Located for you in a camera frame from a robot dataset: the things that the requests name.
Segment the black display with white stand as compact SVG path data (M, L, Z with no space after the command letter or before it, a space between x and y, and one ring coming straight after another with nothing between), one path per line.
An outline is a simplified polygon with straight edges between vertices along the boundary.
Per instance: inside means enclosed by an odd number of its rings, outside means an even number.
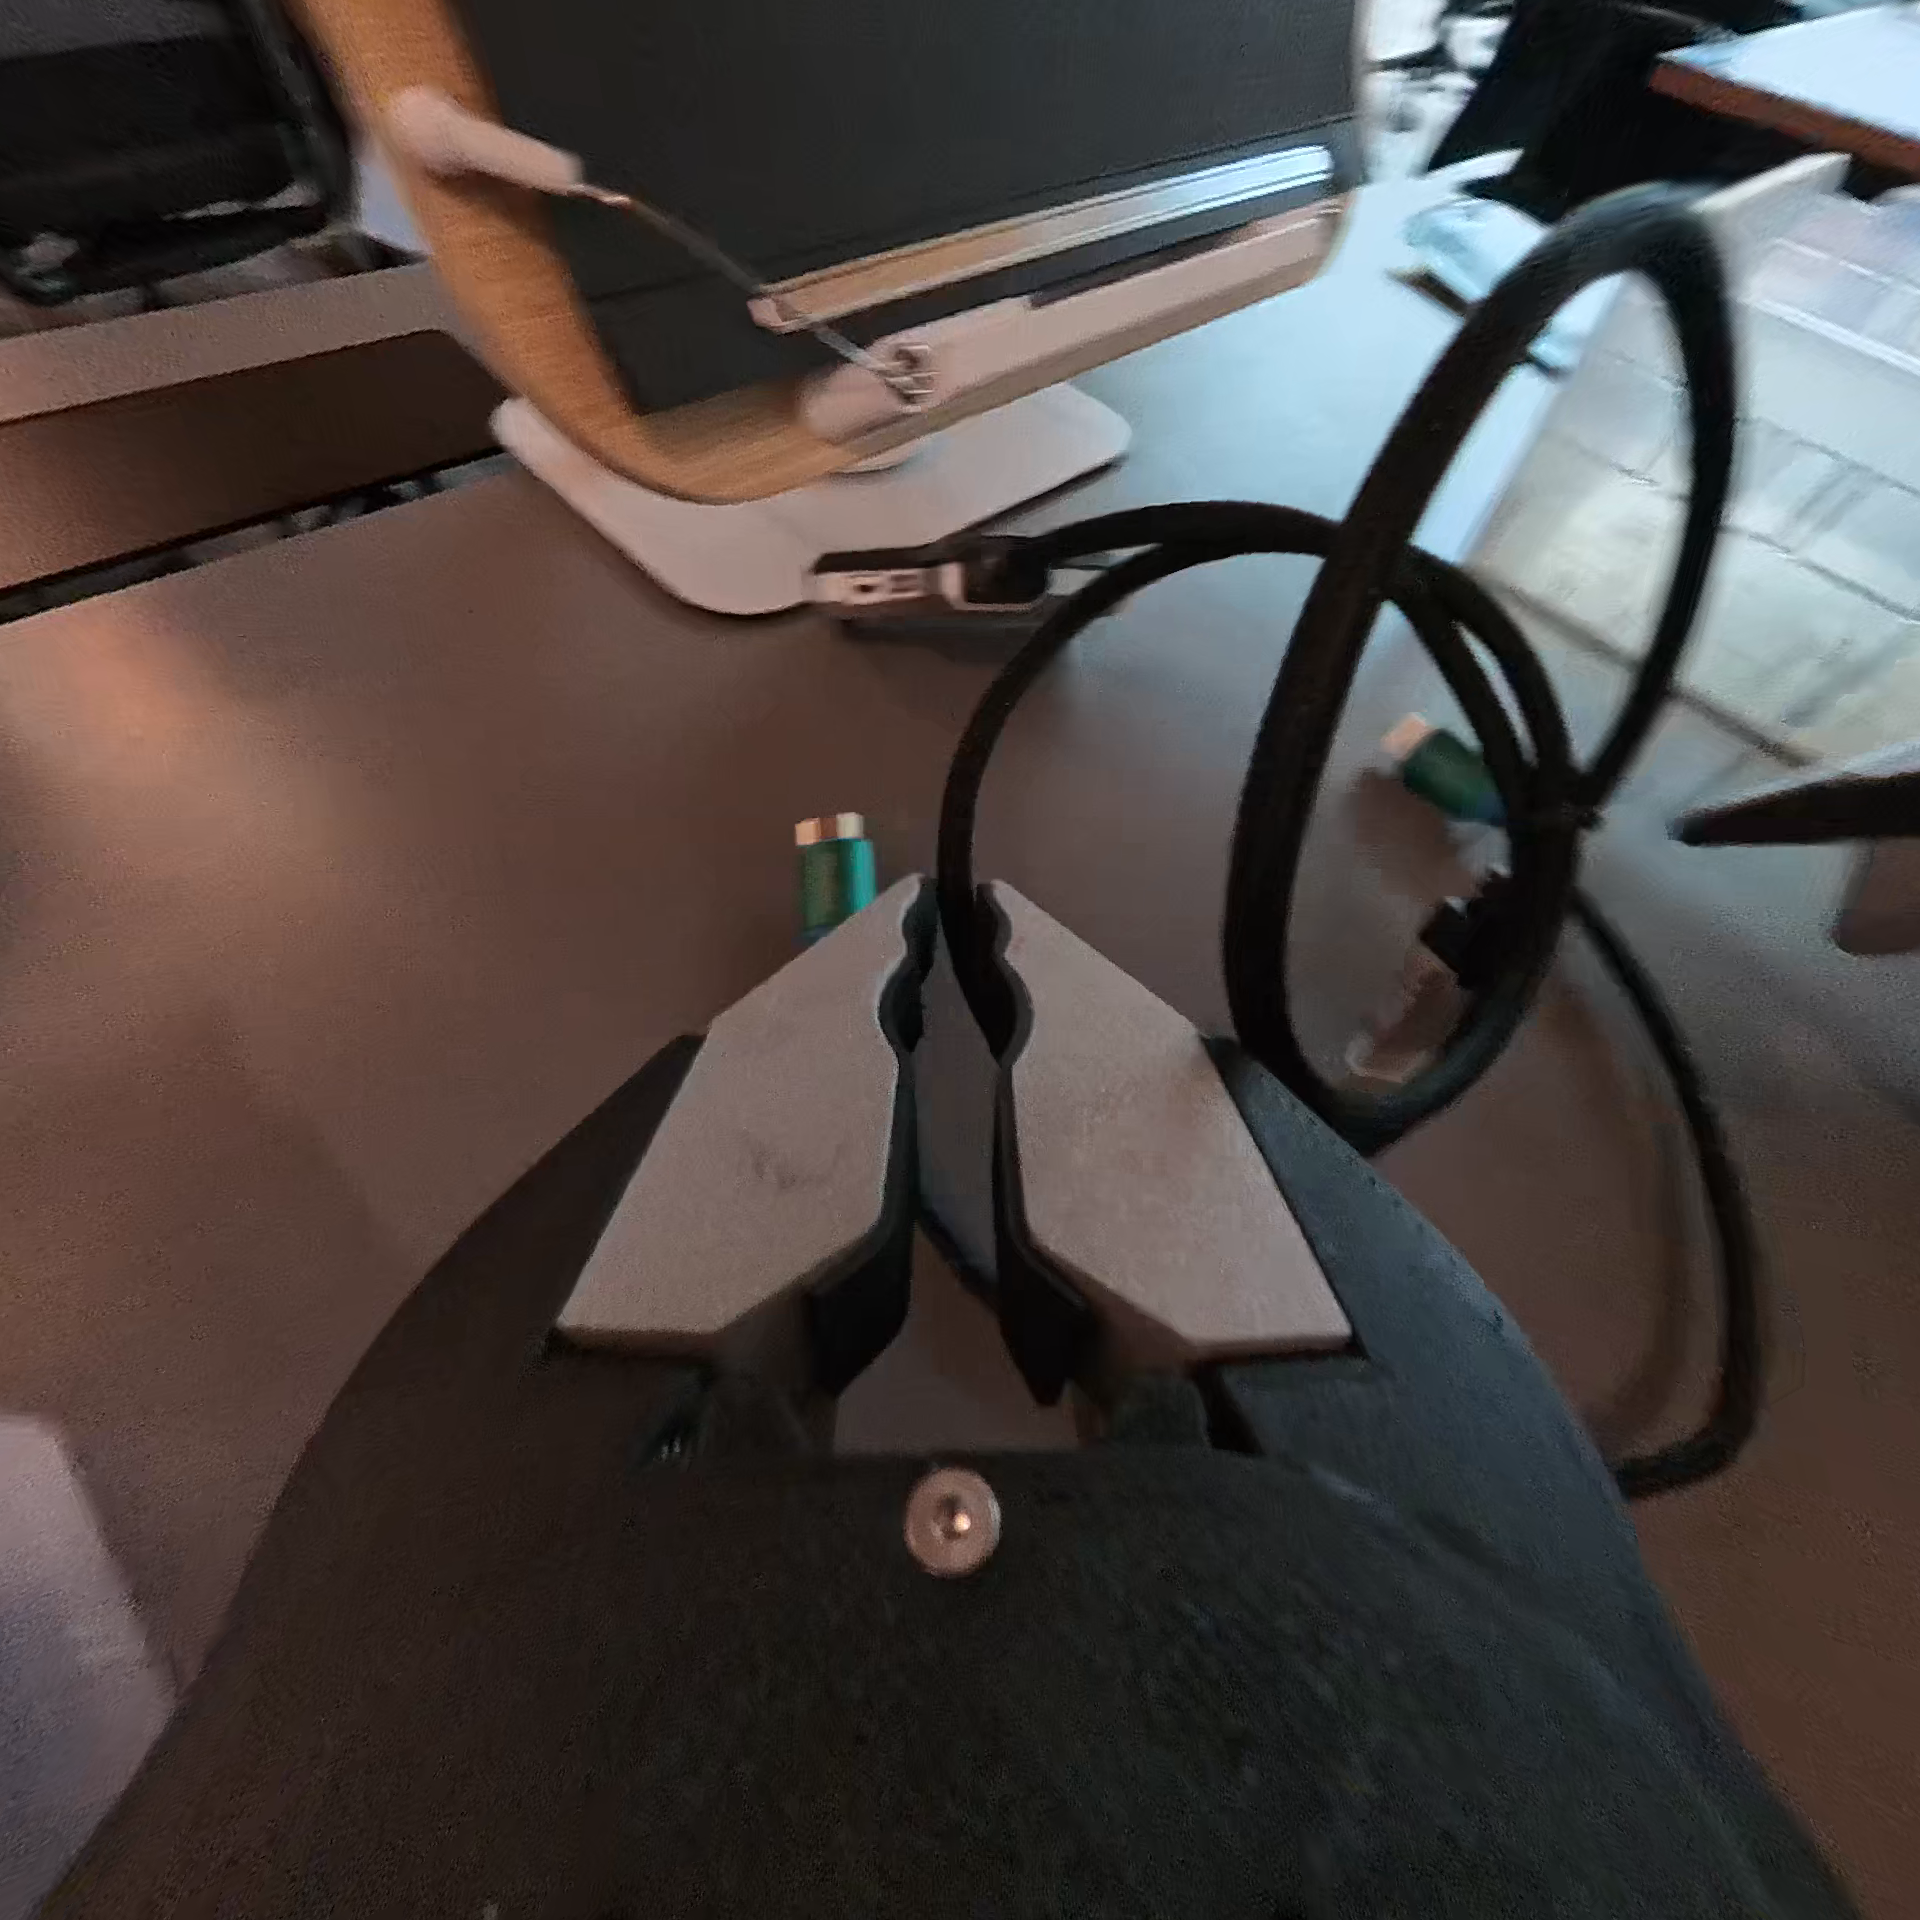
M1362 2L297 14L502 449L721 617L1118 466L1074 378L1303 288L1362 181Z

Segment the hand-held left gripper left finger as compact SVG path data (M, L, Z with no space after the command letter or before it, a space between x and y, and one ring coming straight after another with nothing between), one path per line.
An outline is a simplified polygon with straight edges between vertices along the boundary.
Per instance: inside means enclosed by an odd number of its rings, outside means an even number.
M933 936L930 879L901 879L692 1039L561 1342L806 1397L840 1397L894 1342Z

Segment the black equipment case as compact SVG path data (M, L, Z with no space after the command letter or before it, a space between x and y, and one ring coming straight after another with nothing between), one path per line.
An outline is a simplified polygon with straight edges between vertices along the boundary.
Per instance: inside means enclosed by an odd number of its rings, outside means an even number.
M297 2L5 2L5 289L147 289L330 230L350 126Z

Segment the black hdmi cable green plugs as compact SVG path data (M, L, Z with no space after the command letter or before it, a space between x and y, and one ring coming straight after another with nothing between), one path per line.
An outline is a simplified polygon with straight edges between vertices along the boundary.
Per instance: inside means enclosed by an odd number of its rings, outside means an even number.
M1520 624L1449 563L1413 541L1431 497L1540 334L1605 279L1640 279L1668 314L1693 424L1693 490L1652 645L1595 762L1577 763L1557 696ZM1265 501L1186 501L1074 520L1027 539L1053 573L1095 569L979 696L946 763L933 831L933 893L956 985L974 1023L1003 1042L1008 1013L990 984L988 911L974 871L978 799L1020 703L1056 656L1137 591L1245 556L1320 566L1234 810L1222 974L1238 1042L1362 1157L1394 1145L1454 1106L1531 1013L1566 925L1581 925L1640 1016L1682 1106L1707 1202L1721 1282L1718 1388L1707 1421L1659 1452L1609 1467L1626 1501L1676 1494L1721 1476L1762 1421L1762 1260L1751 1204L1718 1109L1657 981L1585 893L1581 849L1652 732L1693 642L1730 493L1738 446L1738 345L1729 272L1706 215L1667 186L1637 186L1574 210L1459 322L1394 421L1341 520ZM1288 985L1288 933L1303 842L1333 733L1382 612L1397 612L1472 723L1504 804L1509 871L1462 908L1466 1013L1437 1061L1402 1093L1351 1098L1301 1046Z

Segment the dark wooden desk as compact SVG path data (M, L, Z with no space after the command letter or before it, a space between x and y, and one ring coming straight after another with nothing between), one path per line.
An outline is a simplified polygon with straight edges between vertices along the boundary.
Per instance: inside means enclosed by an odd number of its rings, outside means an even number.
M1918 184L1918 2L1676 48L1649 88Z

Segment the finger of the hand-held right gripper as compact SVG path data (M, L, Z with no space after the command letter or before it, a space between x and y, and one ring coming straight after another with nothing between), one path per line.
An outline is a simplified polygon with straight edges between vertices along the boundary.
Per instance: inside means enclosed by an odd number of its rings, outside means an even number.
M1918 745L1812 768L1673 822L1682 846L1846 846L1918 840Z

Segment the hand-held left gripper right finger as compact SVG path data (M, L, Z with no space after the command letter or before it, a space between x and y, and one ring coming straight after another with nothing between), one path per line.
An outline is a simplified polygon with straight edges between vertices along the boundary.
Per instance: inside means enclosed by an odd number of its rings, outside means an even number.
M1060 1404L1132 1373L1320 1359L1356 1330L1189 1016L1003 880L982 888L995 1042L995 1317Z

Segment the black hdmi switch box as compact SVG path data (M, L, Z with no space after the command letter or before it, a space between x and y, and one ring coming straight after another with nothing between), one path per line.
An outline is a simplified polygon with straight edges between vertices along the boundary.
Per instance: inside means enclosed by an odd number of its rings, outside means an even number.
M829 552L806 600L840 621L1027 617L1056 599L1053 569L1027 539L963 536L919 547Z

